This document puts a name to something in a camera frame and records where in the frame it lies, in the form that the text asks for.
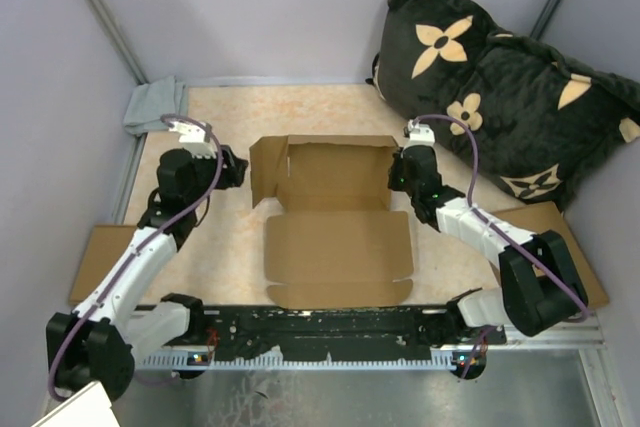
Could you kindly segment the brown cardboard box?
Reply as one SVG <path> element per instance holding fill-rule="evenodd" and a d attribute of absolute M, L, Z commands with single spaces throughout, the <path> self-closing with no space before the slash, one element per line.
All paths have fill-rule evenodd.
<path fill-rule="evenodd" d="M 252 203 L 267 218 L 267 295 L 286 309 L 394 307 L 413 289 L 409 215 L 387 186 L 388 135 L 264 136 L 250 148 Z"/>

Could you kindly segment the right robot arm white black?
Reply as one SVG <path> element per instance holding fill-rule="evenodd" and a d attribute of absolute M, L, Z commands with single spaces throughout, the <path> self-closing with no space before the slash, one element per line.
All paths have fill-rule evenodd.
<path fill-rule="evenodd" d="M 435 151 L 413 145 L 393 154 L 388 187 L 405 193 L 417 219 L 468 245 L 498 269 L 500 286 L 475 290 L 452 301 L 448 336 L 467 343 L 481 327 L 515 327 L 533 337 L 558 323 L 582 322 L 591 311 L 563 237 L 518 228 L 477 206 L 443 183 Z"/>

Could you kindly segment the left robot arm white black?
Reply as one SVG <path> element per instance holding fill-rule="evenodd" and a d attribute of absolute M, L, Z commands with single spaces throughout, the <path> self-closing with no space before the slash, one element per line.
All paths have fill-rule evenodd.
<path fill-rule="evenodd" d="M 121 257 L 84 301 L 69 313 L 54 314 L 46 325 L 47 388 L 53 399 L 64 402 L 97 381 L 116 400 L 138 362 L 174 340 L 194 344 L 205 337 L 203 302 L 189 295 L 167 294 L 139 321 L 130 318 L 199 226 L 197 208 L 209 206 L 216 190 L 241 187 L 248 167 L 228 145 L 205 156 L 185 148 L 161 155 L 157 186 Z"/>

